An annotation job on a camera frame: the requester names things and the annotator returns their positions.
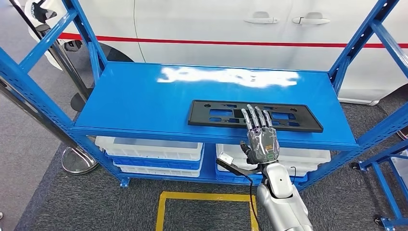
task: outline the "stanchion base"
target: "stanchion base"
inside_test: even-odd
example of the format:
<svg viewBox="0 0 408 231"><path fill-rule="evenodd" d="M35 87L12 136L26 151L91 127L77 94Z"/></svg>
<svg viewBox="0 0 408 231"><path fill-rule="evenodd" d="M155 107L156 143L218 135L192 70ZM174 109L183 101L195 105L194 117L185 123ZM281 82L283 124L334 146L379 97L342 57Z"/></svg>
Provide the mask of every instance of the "stanchion base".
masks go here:
<svg viewBox="0 0 408 231"><path fill-rule="evenodd" d="M88 173L98 166L98 162L92 156L71 147L65 149L61 164L65 171L76 175Z"/></svg>
<svg viewBox="0 0 408 231"><path fill-rule="evenodd" d="M88 88L89 95L92 93L93 88ZM71 108L77 112L82 112L84 109L85 102L79 95L79 93L75 94L71 99Z"/></svg>

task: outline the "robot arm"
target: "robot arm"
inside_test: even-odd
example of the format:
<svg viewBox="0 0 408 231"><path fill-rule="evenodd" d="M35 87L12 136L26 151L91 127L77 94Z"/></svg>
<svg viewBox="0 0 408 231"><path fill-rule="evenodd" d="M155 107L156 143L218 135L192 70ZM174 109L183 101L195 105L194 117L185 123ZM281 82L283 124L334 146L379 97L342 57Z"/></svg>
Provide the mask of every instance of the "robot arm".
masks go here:
<svg viewBox="0 0 408 231"><path fill-rule="evenodd" d="M247 110L242 109L242 113L251 148L244 142L241 142L241 148L248 157L247 162L258 164L258 167L241 169L232 163L232 157L224 153L217 158L217 163L235 175L248 176L262 172L264 179L258 186L256 198L264 207L274 231L313 231L307 208L292 185L288 170L278 162L279 143L269 113L255 107L256 114L250 104L247 107L252 118Z"/></svg>

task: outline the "yellow tape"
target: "yellow tape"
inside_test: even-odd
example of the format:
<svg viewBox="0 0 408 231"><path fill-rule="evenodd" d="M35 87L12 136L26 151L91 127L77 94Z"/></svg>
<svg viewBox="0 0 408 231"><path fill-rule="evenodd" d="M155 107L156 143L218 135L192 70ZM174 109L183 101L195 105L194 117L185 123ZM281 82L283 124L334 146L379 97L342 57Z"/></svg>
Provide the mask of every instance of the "yellow tape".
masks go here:
<svg viewBox="0 0 408 231"><path fill-rule="evenodd" d="M252 196L252 202L254 203L255 214L258 216L258 211L256 210L255 196ZM251 231L258 231L259 230L258 222L255 219L254 213L252 212L251 202L249 202L249 214L250 214L249 216L251 217Z"/></svg>
<svg viewBox="0 0 408 231"><path fill-rule="evenodd" d="M163 231L165 221L166 192L160 194L159 207L157 209L156 231Z"/></svg>
<svg viewBox="0 0 408 231"><path fill-rule="evenodd" d="M195 193L195 192L166 192L160 194L159 206L157 209L156 231L163 231L163 224L165 220L165 206L166 199L180 199L180 200L203 200L203 201L241 201L250 202L249 195L242 194L217 194L217 193ZM256 211L255 196L252 196L254 202L254 210ZM249 212L251 217L251 231L258 231L258 223L252 213L251 204L249 204Z"/></svg>

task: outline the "robot finger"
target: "robot finger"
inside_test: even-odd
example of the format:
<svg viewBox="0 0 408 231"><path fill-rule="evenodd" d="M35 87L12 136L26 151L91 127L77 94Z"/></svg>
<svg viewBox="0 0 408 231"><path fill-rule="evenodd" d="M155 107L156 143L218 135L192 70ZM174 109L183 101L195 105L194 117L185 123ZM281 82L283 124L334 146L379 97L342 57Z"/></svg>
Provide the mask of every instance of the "robot finger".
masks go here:
<svg viewBox="0 0 408 231"><path fill-rule="evenodd" d="M248 107L249 112L251 113L252 120L254 121L255 127L258 128L259 127L259 121L258 121L258 117L256 116L254 108L250 104L247 104L246 106Z"/></svg>
<svg viewBox="0 0 408 231"><path fill-rule="evenodd" d="M243 117L245 118L246 128L248 130L252 130L253 127L252 127L251 119L249 118L248 113L246 112L244 108L241 109L241 112L243 114Z"/></svg>
<svg viewBox="0 0 408 231"><path fill-rule="evenodd" d="M255 106L256 112L258 112L258 116L259 116L259 120L261 121L261 125L264 127L266 126L266 122L265 122L265 118L264 118L264 114L262 114L261 109L259 109L258 106Z"/></svg>
<svg viewBox="0 0 408 231"><path fill-rule="evenodd" d="M272 119L270 118L269 112L267 110L264 110L265 118L267 119L268 122L268 127L272 126Z"/></svg>

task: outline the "black cable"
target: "black cable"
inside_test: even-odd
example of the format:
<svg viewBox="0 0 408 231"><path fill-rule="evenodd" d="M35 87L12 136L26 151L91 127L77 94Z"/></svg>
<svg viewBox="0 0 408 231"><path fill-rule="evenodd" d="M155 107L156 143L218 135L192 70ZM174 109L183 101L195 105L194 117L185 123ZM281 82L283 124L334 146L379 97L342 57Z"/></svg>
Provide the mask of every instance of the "black cable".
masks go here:
<svg viewBox="0 0 408 231"><path fill-rule="evenodd" d="M251 201L252 212L254 213L254 217L255 217L256 222L258 223L259 231L262 231L261 225L259 224L258 217L256 216L256 213L255 213L254 203L253 203L253 201L252 201L252 185L253 185L254 182L252 181L251 178L249 178L249 176L245 176L245 177L251 182L251 184L249 185L249 200Z"/></svg>
<svg viewBox="0 0 408 231"><path fill-rule="evenodd" d="M295 166L292 166L292 167L294 168L294 177L293 177L293 180L292 180L292 184L294 184L294 179L296 178L296 167Z"/></svg>

